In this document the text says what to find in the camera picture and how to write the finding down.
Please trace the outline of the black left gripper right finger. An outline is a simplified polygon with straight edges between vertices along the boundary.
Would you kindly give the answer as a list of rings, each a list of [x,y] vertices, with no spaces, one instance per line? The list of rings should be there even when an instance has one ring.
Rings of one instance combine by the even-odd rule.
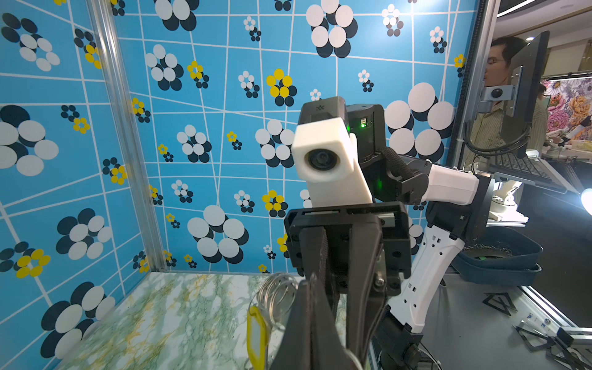
[[[311,276],[309,282],[311,293],[311,368],[363,369],[357,357],[340,341],[325,289],[316,274]]]

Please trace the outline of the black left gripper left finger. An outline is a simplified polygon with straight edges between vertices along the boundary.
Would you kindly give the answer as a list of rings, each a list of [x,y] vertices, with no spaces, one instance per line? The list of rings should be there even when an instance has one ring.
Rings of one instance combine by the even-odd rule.
[[[311,283],[301,281],[271,370],[311,368]]]

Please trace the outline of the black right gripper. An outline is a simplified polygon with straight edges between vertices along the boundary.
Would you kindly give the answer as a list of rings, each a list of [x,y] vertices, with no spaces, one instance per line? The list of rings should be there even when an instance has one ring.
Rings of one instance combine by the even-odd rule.
[[[384,310],[385,289],[388,296],[397,296],[402,282],[411,276],[409,218],[404,205],[387,202],[295,209],[288,212],[284,225],[291,265],[308,280],[313,274],[317,277],[333,319],[339,293],[348,292],[346,347],[364,361]],[[381,285],[375,291],[382,242],[385,289]]]

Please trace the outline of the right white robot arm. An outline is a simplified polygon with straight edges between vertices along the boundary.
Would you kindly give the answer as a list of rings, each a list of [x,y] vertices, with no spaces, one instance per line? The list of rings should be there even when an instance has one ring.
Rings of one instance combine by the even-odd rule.
[[[415,369],[450,264],[485,231],[493,180],[387,145],[379,104],[305,103],[291,153],[311,206],[285,217],[302,277],[274,369],[357,369],[373,342]]]

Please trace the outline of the black monitor on arm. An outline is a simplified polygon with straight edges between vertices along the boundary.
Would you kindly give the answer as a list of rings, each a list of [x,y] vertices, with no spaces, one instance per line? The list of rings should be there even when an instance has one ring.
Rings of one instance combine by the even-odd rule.
[[[528,144],[533,109],[538,100],[550,32],[544,31],[527,42],[511,62],[509,83],[513,97],[504,108],[501,137],[510,144]]]

